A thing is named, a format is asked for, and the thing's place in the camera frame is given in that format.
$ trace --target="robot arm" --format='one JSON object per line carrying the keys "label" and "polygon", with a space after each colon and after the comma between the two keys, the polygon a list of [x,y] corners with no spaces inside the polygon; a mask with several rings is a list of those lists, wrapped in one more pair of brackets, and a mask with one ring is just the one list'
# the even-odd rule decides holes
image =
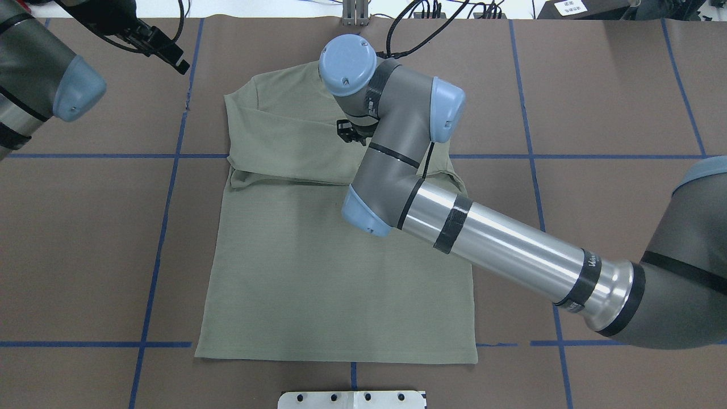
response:
{"label": "robot arm", "polygon": [[[139,20],[134,0],[56,2],[104,39],[117,36],[134,46],[131,51],[157,55],[181,74],[189,68],[174,43],[178,36],[172,40]],[[51,116],[73,121],[105,91],[103,78],[80,55],[15,0],[0,0],[0,160],[23,147]]]}
{"label": "robot arm", "polygon": [[640,263],[608,261],[416,176],[429,144],[457,125],[459,88],[377,58],[351,34],[326,45],[320,72],[353,129],[375,129],[342,209],[354,226],[377,236],[396,226],[626,344],[679,349],[727,338],[727,156],[690,170]]}

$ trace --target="blue joint cap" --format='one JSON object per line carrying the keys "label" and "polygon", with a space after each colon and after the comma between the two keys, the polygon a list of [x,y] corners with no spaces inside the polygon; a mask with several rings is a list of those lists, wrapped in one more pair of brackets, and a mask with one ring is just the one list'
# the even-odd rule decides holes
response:
{"label": "blue joint cap", "polygon": [[727,173],[727,156],[714,156],[712,158],[702,159],[687,170],[684,179],[674,188],[672,194],[693,180],[719,175],[720,173]]}
{"label": "blue joint cap", "polygon": [[457,127],[465,109],[465,92],[434,77],[430,101],[429,129],[432,142],[445,143]]}
{"label": "blue joint cap", "polygon": [[376,66],[376,51],[369,41],[355,34],[344,34],[323,48],[318,69],[331,94],[347,97],[369,83]]}
{"label": "blue joint cap", "polygon": [[68,64],[53,101],[53,115],[75,121],[106,93],[106,81],[80,56]]}
{"label": "blue joint cap", "polygon": [[358,196],[353,186],[348,186],[346,199],[343,201],[341,209],[343,218],[355,227],[371,233],[378,237],[386,237],[391,231],[391,226],[387,225],[381,218],[374,213],[369,206],[364,203]]}

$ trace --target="white metal bracket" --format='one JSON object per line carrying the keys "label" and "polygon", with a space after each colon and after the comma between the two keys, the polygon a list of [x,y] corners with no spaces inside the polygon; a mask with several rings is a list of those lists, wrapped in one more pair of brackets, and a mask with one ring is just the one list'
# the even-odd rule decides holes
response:
{"label": "white metal bracket", "polygon": [[278,409],[426,409],[421,391],[286,392]]}
{"label": "white metal bracket", "polygon": [[369,0],[342,0],[343,25],[369,25]]}

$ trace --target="black cable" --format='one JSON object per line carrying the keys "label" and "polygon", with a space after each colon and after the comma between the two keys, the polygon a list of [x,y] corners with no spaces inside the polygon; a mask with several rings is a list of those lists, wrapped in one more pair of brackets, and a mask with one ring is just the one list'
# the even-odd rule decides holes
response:
{"label": "black cable", "polygon": [[434,151],[434,142],[429,144],[429,152],[427,153],[427,161],[424,162],[424,170],[422,171],[422,180],[427,178],[427,170],[429,169],[429,159],[432,159],[432,151]]}
{"label": "black cable", "polygon": [[480,1],[479,3],[475,3],[475,5],[472,6],[472,8],[470,9],[470,12],[467,14],[467,18],[472,17],[472,13],[475,11],[475,7],[477,7],[477,6],[482,6],[482,14],[483,15],[485,14],[485,11],[486,11],[485,7],[487,7],[487,4],[484,4],[482,1]]}
{"label": "black cable", "polygon": [[[429,8],[430,7],[429,0],[419,0],[417,2],[417,6],[419,6],[420,4],[422,5],[422,18],[428,18],[426,16],[429,15],[429,11],[430,11],[430,8]],[[409,13],[409,16],[407,18],[411,18],[412,16],[414,16],[414,12],[417,11],[417,6],[414,6],[414,8],[411,9],[411,12]]]}
{"label": "black cable", "polygon": [[480,18],[486,18],[486,19],[490,19],[490,20],[497,18],[497,9],[499,9],[499,7],[493,1],[487,7],[487,10],[485,10],[485,12],[480,16]]}
{"label": "black cable", "polygon": [[432,16],[430,18],[439,18],[442,14],[442,3],[439,0],[434,0],[432,3]]}
{"label": "black cable", "polygon": [[159,47],[159,48],[142,50],[142,49],[126,47],[122,44],[117,43],[116,41],[109,39],[107,36],[104,36],[103,34],[97,32],[95,29],[91,28],[88,25],[86,25],[86,28],[88,28],[93,34],[96,34],[96,36],[98,38],[102,39],[103,41],[106,41],[107,43],[115,46],[116,48],[120,48],[120,49],[122,49],[124,51],[128,51],[128,52],[133,52],[135,54],[154,54],[154,53],[162,51],[163,49],[165,49],[173,44],[176,44],[177,40],[182,35],[182,30],[184,29],[184,20],[185,20],[184,3],[182,2],[182,0],[177,0],[177,1],[179,2],[179,5],[180,5],[180,23],[177,26],[177,33],[174,35],[172,42],[170,42],[169,44],[165,44],[164,46]]}
{"label": "black cable", "polygon": [[415,8],[419,4],[418,1],[412,1],[404,7],[403,10],[401,10],[401,13],[399,13],[398,16],[394,19],[394,21],[391,23],[391,26],[389,26],[389,31],[386,33],[386,53],[384,54],[384,58],[390,58],[391,57],[391,36],[394,34],[394,29],[399,24],[399,22],[404,18],[407,12],[409,12],[411,9]]}
{"label": "black cable", "polygon": [[[418,49],[422,48],[429,41],[431,41],[435,36],[437,36],[437,34],[441,33],[442,30],[444,30],[449,25],[449,23],[451,23],[452,21],[454,21],[454,18],[457,15],[459,15],[460,12],[462,12],[462,10],[464,10],[465,7],[469,3],[470,3],[470,0],[465,0],[464,2],[462,2],[462,5],[459,6],[459,8],[457,9],[457,11],[455,11],[454,14],[450,18],[448,18],[447,21],[444,22],[444,24],[442,24],[439,28],[437,28],[436,30],[434,30],[433,33],[431,33],[426,39],[424,39],[424,41],[422,41],[419,44],[417,44],[414,48],[412,48],[409,51],[397,52],[397,53],[395,53],[395,54],[392,55],[391,54],[391,36],[394,33],[394,28],[396,28],[396,25],[398,24],[398,22],[401,21],[401,19],[399,17],[397,17],[397,20],[394,20],[393,23],[391,23],[391,27],[389,28],[389,33],[386,36],[386,55],[388,57],[401,58],[401,57],[406,57],[407,55],[410,55],[411,53],[413,53],[413,52],[417,51]],[[404,9],[404,11],[402,13],[406,14],[406,12],[408,12],[410,10],[409,7],[415,7],[416,4],[417,3],[415,1],[413,1],[409,6],[407,6],[407,8]]]}

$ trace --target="blue tape line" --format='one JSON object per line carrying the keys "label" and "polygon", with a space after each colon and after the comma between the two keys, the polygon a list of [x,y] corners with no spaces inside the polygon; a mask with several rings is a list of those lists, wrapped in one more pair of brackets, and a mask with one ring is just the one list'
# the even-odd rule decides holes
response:
{"label": "blue tape line", "polygon": [[691,122],[691,129],[694,131],[694,137],[696,138],[696,144],[699,145],[699,151],[702,153],[702,157],[707,155],[704,150],[704,144],[702,143],[702,136],[699,134],[699,129],[696,127],[696,121],[694,120],[694,114],[691,111],[691,105],[689,104],[689,98],[686,96],[684,91],[684,85],[679,75],[679,69],[677,68],[677,62],[674,58],[674,52],[672,51],[672,42],[669,39],[669,31],[667,30],[667,21],[662,18],[662,31],[664,32],[664,40],[667,42],[667,51],[669,52],[669,59],[672,62],[672,69],[674,70],[674,76],[677,79],[677,85],[679,86],[679,92],[681,92],[682,99],[684,100],[684,106],[686,107],[686,113],[689,115],[689,121]]}
{"label": "blue tape line", "polygon": [[147,342],[144,345],[145,348],[191,348],[191,342]]}
{"label": "blue tape line", "polygon": [[563,329],[561,327],[561,314],[557,306],[553,306],[553,320],[555,321],[555,336],[558,338],[558,355],[561,357],[561,372],[563,374],[563,388],[566,390],[566,404],[573,409],[573,394],[571,393],[571,378],[568,375],[568,361],[566,348],[563,345]]}
{"label": "blue tape line", "polygon": [[156,283],[159,276],[159,266],[161,265],[161,251],[164,247],[164,239],[166,238],[166,226],[169,222],[169,206],[172,203],[172,194],[174,193],[174,183],[177,180],[177,169],[179,167],[180,154],[182,151],[182,142],[184,141],[184,131],[187,125],[187,115],[189,113],[189,101],[192,98],[192,88],[194,86],[194,74],[197,69],[197,57],[199,56],[199,44],[202,40],[202,31],[204,29],[204,19],[199,20],[197,29],[197,42],[194,47],[194,58],[192,59],[192,67],[189,74],[189,88],[187,90],[187,100],[185,103],[185,111],[182,113],[182,122],[180,124],[180,133],[177,138],[177,149],[174,152],[174,165],[172,165],[172,176],[169,179],[169,190],[166,193],[166,204],[164,205],[164,217],[161,221],[161,231],[159,233],[159,243],[156,248],[156,259],[154,261],[154,270],[151,275],[151,285],[149,287],[149,297],[146,303],[146,314],[144,315],[144,325],[141,332],[141,346],[137,355],[137,365],[134,371],[134,382],[129,397],[129,409],[134,409],[136,405],[136,396],[139,390],[139,379],[141,377],[141,368],[144,363],[144,351],[146,339],[149,334],[149,322],[151,321],[151,311],[154,305],[154,295],[156,294]]}
{"label": "blue tape line", "polygon": [[[10,154],[15,159],[174,159],[176,154]],[[180,159],[225,159],[228,154],[179,154]]]}
{"label": "blue tape line", "polygon": [[702,155],[618,155],[618,154],[450,154],[450,159],[703,159]]}
{"label": "blue tape line", "polygon": [[517,344],[506,344],[503,342],[498,342],[497,344],[475,344],[478,348],[499,348],[499,347],[509,347],[509,346],[517,346]]}
{"label": "blue tape line", "polygon": [[351,390],[358,391],[358,374],[356,373],[356,362],[351,363]]}
{"label": "blue tape line", "polygon": [[530,159],[530,173],[533,178],[533,187],[535,189],[535,202],[538,208],[538,221],[540,230],[545,231],[545,218],[543,217],[542,203],[540,201],[540,186],[538,185],[537,171],[535,169],[535,157],[533,153],[533,141],[530,136],[530,121],[528,121],[528,111],[525,108],[525,92],[523,91],[523,80],[520,72],[520,61],[518,59],[518,45],[515,43],[515,26],[512,20],[508,20],[510,25],[510,42],[513,45],[513,60],[515,62],[515,77],[518,80],[518,94],[520,95],[520,108],[523,114],[523,128],[525,129],[525,141],[528,144],[528,159]]}
{"label": "blue tape line", "polygon": [[[533,189],[535,190],[535,202],[538,209],[538,221],[540,223],[540,230],[546,231],[545,229],[545,217],[543,216],[542,201],[540,199],[540,186],[538,185],[537,169],[535,167],[535,155],[533,152],[533,143],[530,135],[530,123],[528,121],[528,111],[525,107],[525,92],[523,91],[523,80],[520,72],[520,62],[518,59],[518,45],[515,40],[515,26],[512,20],[507,21],[510,25],[510,42],[513,45],[513,60],[515,62],[515,75],[518,80],[518,93],[520,95],[520,106],[523,113],[523,127],[525,128],[525,140],[528,144],[528,156],[530,159],[530,172],[533,178]],[[558,336],[558,340],[563,340],[563,333],[561,331],[561,318],[558,315],[558,307],[553,306],[553,318],[555,320],[555,333]],[[568,363],[566,361],[566,349],[563,346],[558,346],[558,353],[561,357],[561,372],[563,374],[563,388],[566,393],[566,403],[568,409],[573,409],[573,397],[571,396],[571,380],[568,375]]]}
{"label": "blue tape line", "polygon": [[138,341],[0,341],[3,348],[138,348]]}
{"label": "blue tape line", "polygon": [[24,159],[173,159],[174,154],[10,154]]}
{"label": "blue tape line", "polygon": [[[139,348],[139,341],[0,341],[0,348]],[[191,342],[147,342],[145,348],[191,348]]]}
{"label": "blue tape line", "polygon": [[567,341],[530,341],[530,346],[624,346],[612,339],[567,340]]}

